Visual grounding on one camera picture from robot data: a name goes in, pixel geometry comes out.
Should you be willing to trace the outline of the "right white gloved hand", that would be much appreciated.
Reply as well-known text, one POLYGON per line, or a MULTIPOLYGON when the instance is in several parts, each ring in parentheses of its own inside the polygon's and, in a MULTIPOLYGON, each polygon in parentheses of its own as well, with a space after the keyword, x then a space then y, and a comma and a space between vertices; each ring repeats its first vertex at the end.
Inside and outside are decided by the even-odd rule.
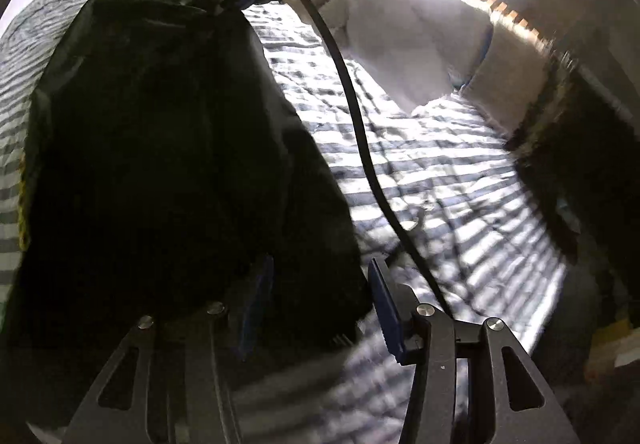
MULTIPOLYGON (((301 0, 283 0, 310 22, 301 0)), ((311 0, 341 53, 404 111, 469 82, 494 31, 487 12, 462 0, 311 0)))

